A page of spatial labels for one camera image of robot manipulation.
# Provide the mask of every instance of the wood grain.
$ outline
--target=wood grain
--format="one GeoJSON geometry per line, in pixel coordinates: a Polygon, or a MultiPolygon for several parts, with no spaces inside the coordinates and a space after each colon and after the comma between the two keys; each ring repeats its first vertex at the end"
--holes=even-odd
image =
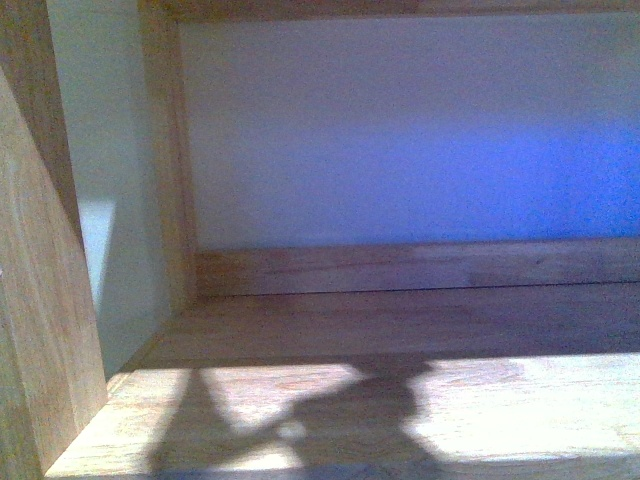
{"type": "Polygon", "coordinates": [[[48,478],[636,479],[638,351],[639,284],[215,298],[48,478]]]}
{"type": "Polygon", "coordinates": [[[640,239],[211,251],[198,295],[640,281],[640,239]]]}
{"type": "Polygon", "coordinates": [[[164,0],[180,22],[638,11],[637,0],[164,0]]]}
{"type": "Polygon", "coordinates": [[[178,26],[154,0],[139,0],[158,202],[171,306],[195,299],[196,230],[178,26]]]}
{"type": "MultiPolygon", "coordinates": [[[[0,334],[10,332],[3,342],[16,356],[0,369],[20,378],[28,416],[13,427],[28,422],[22,438],[33,441],[45,470],[105,403],[106,388],[44,0],[0,2],[0,62],[0,265],[9,325],[0,334]]],[[[0,388],[0,403],[16,405],[16,392],[0,388]]],[[[25,471],[33,465],[18,461],[25,471]]]]}
{"type": "Polygon", "coordinates": [[[0,272],[0,478],[42,478],[0,272]]]}

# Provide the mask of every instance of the wooden board edge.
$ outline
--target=wooden board edge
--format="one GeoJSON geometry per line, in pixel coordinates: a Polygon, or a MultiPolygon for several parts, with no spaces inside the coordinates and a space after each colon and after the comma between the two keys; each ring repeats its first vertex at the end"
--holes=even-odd
{"type": "Polygon", "coordinates": [[[164,0],[163,7],[180,23],[331,20],[336,18],[416,18],[487,15],[552,15],[639,12],[636,0],[402,0],[364,3],[358,0],[319,2],[212,2],[164,0]]]}
{"type": "Polygon", "coordinates": [[[177,315],[196,297],[195,211],[179,32],[159,1],[139,0],[138,12],[163,251],[171,309],[177,315]]]}
{"type": "Polygon", "coordinates": [[[640,281],[640,238],[200,252],[198,296],[640,281]]]}

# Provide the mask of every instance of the wooden plank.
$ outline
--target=wooden plank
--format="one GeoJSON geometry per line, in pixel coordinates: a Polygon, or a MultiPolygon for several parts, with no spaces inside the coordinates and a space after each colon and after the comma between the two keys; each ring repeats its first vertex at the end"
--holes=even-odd
{"type": "Polygon", "coordinates": [[[563,285],[212,299],[174,325],[145,366],[407,352],[478,358],[638,350],[640,283],[563,285]]]}
{"type": "Polygon", "coordinates": [[[640,239],[356,245],[211,251],[198,295],[640,281],[640,239]]]}
{"type": "Polygon", "coordinates": [[[638,0],[164,0],[180,22],[638,11],[638,0]]]}
{"type": "Polygon", "coordinates": [[[0,49],[4,316],[29,412],[24,438],[45,470],[105,403],[106,386],[44,0],[0,2],[0,49]]]}
{"type": "Polygon", "coordinates": [[[42,478],[0,271],[0,478],[42,478]]]}
{"type": "Polygon", "coordinates": [[[640,284],[211,299],[49,478],[635,479],[639,320],[640,284]]]}
{"type": "Polygon", "coordinates": [[[158,202],[171,306],[195,299],[195,212],[178,27],[154,0],[140,0],[145,78],[151,109],[158,202]]]}

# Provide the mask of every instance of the white wall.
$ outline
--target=white wall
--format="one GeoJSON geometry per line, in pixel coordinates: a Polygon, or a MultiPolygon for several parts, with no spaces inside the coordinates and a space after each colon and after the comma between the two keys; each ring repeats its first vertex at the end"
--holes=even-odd
{"type": "Polygon", "coordinates": [[[640,234],[640,17],[181,27],[202,248],[640,234]]]}
{"type": "Polygon", "coordinates": [[[135,0],[49,0],[107,376],[169,315],[135,0]]]}

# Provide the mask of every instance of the wooden shelf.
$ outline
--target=wooden shelf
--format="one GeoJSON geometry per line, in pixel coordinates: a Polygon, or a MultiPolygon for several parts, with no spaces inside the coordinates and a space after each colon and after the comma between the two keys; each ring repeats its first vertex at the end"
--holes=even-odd
{"type": "Polygon", "coordinates": [[[211,299],[121,374],[47,478],[637,479],[639,298],[211,299]]]}

